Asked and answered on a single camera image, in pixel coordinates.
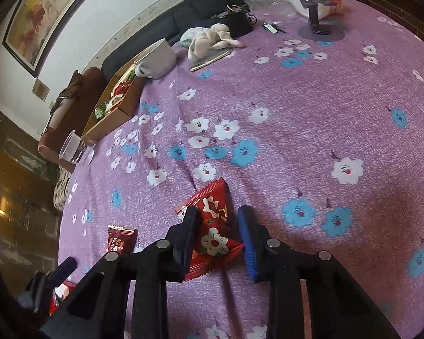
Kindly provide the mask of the grey notebook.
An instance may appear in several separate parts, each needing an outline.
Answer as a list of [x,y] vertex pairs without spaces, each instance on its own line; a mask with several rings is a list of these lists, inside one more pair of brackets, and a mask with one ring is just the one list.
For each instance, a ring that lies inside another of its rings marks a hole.
[[233,52],[232,48],[223,48],[220,50],[209,50],[205,57],[201,59],[194,59],[189,63],[189,71],[195,72],[200,70],[201,68],[205,68],[206,66],[221,60],[224,57],[229,56]]

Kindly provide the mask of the white plush toy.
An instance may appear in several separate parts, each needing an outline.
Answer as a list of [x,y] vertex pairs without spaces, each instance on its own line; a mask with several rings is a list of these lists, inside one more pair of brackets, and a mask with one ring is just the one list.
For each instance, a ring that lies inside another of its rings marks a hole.
[[221,23],[210,28],[189,28],[182,34],[179,43],[188,49],[189,60],[203,59],[211,50],[244,47],[241,41],[231,37],[229,27]]

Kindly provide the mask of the red snack box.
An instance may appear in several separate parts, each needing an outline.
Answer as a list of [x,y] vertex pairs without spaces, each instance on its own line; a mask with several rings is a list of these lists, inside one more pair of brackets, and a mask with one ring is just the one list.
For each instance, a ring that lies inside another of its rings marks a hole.
[[54,288],[50,304],[49,314],[52,315],[61,305],[61,303],[67,298],[67,296],[76,287],[75,283],[65,280],[60,286]]

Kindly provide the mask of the brown chocolate pie packet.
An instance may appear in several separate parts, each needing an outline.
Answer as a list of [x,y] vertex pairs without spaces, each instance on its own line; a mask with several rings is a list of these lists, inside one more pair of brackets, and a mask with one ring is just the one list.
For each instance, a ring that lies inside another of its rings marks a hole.
[[105,251],[107,253],[117,252],[121,256],[130,256],[133,254],[137,237],[137,229],[108,225],[108,242]]

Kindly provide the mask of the clear glass bowl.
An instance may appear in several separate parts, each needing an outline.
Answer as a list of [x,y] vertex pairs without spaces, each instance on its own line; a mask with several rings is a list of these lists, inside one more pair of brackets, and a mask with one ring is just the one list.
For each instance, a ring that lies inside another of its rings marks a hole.
[[254,9],[264,9],[280,15],[295,16],[296,10],[290,0],[253,0]]

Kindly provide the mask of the white ceramic mug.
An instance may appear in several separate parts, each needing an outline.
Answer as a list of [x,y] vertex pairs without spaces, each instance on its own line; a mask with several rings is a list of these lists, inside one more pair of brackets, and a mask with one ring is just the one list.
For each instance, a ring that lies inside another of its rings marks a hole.
[[176,63],[177,54],[163,38],[136,55],[135,75],[157,80],[171,71]]

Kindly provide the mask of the brown chair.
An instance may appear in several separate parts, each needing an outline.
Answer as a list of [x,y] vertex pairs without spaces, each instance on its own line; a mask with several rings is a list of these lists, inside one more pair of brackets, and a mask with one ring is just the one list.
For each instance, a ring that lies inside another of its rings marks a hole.
[[68,86],[59,93],[62,101],[51,109],[49,120],[38,143],[38,152],[52,163],[72,173],[75,164],[59,157],[68,135],[75,131],[82,135],[86,123],[107,82],[99,68],[88,68],[84,73],[72,73]]

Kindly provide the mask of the green lighter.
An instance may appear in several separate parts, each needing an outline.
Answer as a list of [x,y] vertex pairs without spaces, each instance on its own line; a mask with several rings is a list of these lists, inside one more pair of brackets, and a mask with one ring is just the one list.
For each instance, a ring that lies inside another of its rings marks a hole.
[[264,22],[264,23],[262,23],[262,26],[266,31],[268,31],[271,34],[277,34],[278,33],[278,30],[269,23]]

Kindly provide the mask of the cardboard snack tray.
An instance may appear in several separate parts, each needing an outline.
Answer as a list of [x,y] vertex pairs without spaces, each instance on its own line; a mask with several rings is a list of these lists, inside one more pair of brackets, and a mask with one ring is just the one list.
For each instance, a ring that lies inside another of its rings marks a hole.
[[120,83],[126,73],[135,67],[135,59],[136,57],[133,57],[115,72],[99,97],[82,134],[82,140],[87,145],[96,144],[126,123],[138,109],[142,91],[148,82],[147,78],[133,77],[132,81],[124,86],[125,91],[121,90],[122,93],[118,94],[118,99],[114,96],[115,90],[122,88]]

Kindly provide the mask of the black phone stand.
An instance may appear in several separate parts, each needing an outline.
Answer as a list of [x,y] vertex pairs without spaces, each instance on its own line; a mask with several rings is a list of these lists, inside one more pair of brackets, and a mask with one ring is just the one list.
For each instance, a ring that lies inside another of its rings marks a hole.
[[345,37],[342,28],[324,24],[319,21],[319,5],[336,6],[333,0],[299,0],[303,8],[308,10],[308,24],[298,30],[298,34],[310,41],[341,41]]

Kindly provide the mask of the clear plastic cup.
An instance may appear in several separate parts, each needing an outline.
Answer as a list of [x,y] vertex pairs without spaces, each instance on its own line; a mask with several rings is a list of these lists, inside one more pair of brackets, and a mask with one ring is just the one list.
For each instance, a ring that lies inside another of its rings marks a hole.
[[86,148],[86,143],[76,134],[75,130],[72,130],[60,149],[59,158],[72,164],[78,164]]

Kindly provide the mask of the black sofa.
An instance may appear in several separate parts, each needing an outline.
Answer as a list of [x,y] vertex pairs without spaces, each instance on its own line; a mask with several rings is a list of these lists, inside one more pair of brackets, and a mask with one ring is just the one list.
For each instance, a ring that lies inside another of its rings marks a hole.
[[246,0],[159,0],[136,16],[110,41],[101,72],[110,80],[138,52],[164,38],[170,45],[193,27],[208,27],[224,12],[225,4],[242,5]]

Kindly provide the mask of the purple floral tablecloth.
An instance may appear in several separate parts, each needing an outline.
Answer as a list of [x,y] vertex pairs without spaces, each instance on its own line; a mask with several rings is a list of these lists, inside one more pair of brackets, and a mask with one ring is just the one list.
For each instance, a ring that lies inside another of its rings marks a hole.
[[79,281],[104,254],[108,225],[141,251],[176,209],[223,178],[270,234],[328,250],[403,338],[424,328],[424,41],[349,1],[337,42],[298,35],[306,20],[264,9],[244,47],[196,73],[185,50],[149,82],[139,110],[72,174],[59,258]]

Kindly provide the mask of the red floral snack packet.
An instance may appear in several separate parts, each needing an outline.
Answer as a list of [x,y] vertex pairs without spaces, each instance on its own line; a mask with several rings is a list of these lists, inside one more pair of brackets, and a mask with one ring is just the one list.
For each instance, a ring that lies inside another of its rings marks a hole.
[[180,220],[187,208],[196,207],[200,213],[200,226],[194,238],[194,251],[186,281],[206,275],[225,266],[236,258],[243,244],[232,231],[233,209],[227,183],[219,178],[198,191],[176,209]]

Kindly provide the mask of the framed wall painting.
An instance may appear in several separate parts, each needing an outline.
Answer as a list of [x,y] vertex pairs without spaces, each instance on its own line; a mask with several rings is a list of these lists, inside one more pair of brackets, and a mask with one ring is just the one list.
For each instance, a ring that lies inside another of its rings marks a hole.
[[59,32],[83,0],[19,0],[3,46],[32,77],[38,77]]

